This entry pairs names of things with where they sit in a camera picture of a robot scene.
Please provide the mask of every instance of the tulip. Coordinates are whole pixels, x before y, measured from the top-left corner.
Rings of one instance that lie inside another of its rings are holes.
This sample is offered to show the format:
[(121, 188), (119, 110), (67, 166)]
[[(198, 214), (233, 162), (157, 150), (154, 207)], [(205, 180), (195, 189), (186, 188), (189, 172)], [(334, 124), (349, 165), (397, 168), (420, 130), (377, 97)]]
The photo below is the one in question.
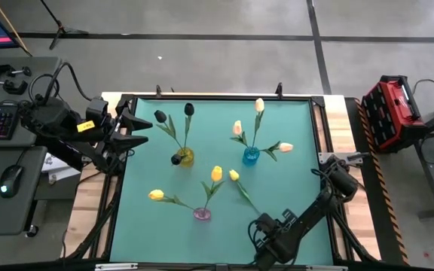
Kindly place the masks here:
[(292, 146), (292, 144), (289, 144), (289, 143), (281, 143), (279, 145), (279, 150), (282, 152), (290, 152), (290, 151), (292, 151), (293, 148), (294, 148), (294, 146)]
[(255, 100), (255, 110), (259, 113), (263, 112), (264, 110), (264, 100), (262, 98)]
[(232, 169), (229, 172), (229, 175), (231, 176), (231, 180), (232, 181), (239, 181), (239, 173), (237, 173), (237, 171), (235, 171), (235, 170)]
[(220, 181), (222, 180), (222, 167), (214, 166), (211, 174), (212, 181)]
[(167, 116), (160, 110), (156, 110), (154, 115), (159, 123), (164, 123), (165, 121), (167, 121)]
[(191, 116), (191, 115), (193, 115), (194, 112), (195, 112), (194, 106), (193, 106), (190, 102), (188, 102), (188, 103), (185, 105), (184, 112), (185, 112), (185, 114), (186, 114), (187, 116)]
[(152, 200), (162, 200), (164, 198), (165, 194), (162, 190), (156, 189), (150, 192), (148, 197)]
[(232, 132), (234, 133), (234, 135), (240, 136), (240, 134), (242, 133), (242, 125), (240, 124), (240, 120), (234, 123), (234, 128), (232, 128)]
[(180, 164), (180, 162), (182, 161), (182, 157), (178, 154), (174, 154), (170, 158), (170, 161), (172, 161), (173, 165), (178, 166)]

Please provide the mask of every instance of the yellow label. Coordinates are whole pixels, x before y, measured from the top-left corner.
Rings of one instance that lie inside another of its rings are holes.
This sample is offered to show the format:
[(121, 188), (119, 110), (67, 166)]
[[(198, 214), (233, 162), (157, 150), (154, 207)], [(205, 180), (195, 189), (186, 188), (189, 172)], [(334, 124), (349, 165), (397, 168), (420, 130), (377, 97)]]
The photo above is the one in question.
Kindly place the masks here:
[(78, 124), (76, 126), (76, 129), (78, 129), (78, 132), (83, 132), (94, 127), (95, 127), (95, 123), (93, 123), (93, 121), (90, 120), (87, 121), (86, 123)]

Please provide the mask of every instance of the vase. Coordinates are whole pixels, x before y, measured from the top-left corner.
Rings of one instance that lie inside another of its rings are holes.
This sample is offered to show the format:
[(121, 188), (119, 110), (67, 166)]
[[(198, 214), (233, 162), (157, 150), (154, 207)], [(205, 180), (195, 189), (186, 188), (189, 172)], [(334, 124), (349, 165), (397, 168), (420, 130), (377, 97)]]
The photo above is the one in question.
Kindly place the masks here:
[(177, 154), (183, 157), (182, 161), (180, 162), (180, 166), (189, 168), (194, 165), (194, 151), (191, 148), (180, 148), (177, 151)]
[(200, 221), (210, 220), (210, 210), (204, 208), (197, 208), (194, 210), (194, 218)]
[(244, 155), (242, 157), (242, 162), (246, 166), (254, 166), (257, 163), (257, 159), (261, 155), (261, 152), (256, 147), (247, 147), (244, 150)]

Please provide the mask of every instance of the concrete floor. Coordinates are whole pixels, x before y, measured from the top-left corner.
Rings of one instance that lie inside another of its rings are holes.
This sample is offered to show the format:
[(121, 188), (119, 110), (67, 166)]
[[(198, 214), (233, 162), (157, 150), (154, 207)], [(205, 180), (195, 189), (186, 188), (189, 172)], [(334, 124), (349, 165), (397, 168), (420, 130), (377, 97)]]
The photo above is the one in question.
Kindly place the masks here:
[[(312, 35), (306, 0), (47, 0), (67, 26), (100, 34)], [(55, 25), (36, 0), (0, 0), (19, 32), (54, 32)], [(434, 37), (434, 1), (314, 0), (322, 36)], [(410, 84), (434, 79), (434, 42), (323, 42), (318, 65), (313, 41), (210, 40), (62, 40), (49, 51), (49, 39), (25, 38), (35, 56), (60, 56), (75, 67), (89, 96), (103, 91), (271, 93), (283, 82), (285, 93), (324, 93), (327, 71), (332, 94), (361, 97), (381, 75), (407, 75)], [(0, 56), (25, 56), (17, 49)], [(61, 74), (63, 96), (84, 111), (83, 100)], [(422, 114), (434, 111), (434, 85), (423, 83), (415, 99)], [(434, 218), (420, 221), (418, 211), (434, 208), (432, 194), (414, 149), (380, 156), (381, 166), (413, 266), (434, 267)], [(40, 238), (60, 248), (59, 238)], [(0, 263), (50, 260), (30, 242), (0, 246)]]

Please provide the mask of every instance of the computer mouse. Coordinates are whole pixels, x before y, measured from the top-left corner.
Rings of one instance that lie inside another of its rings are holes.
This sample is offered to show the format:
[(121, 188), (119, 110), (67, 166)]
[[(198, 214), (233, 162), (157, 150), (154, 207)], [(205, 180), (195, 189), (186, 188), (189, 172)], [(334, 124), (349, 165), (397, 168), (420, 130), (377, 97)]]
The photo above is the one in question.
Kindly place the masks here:
[(0, 179), (1, 197), (11, 198), (18, 193), (23, 169), (24, 168), (22, 166), (12, 165), (3, 171)]

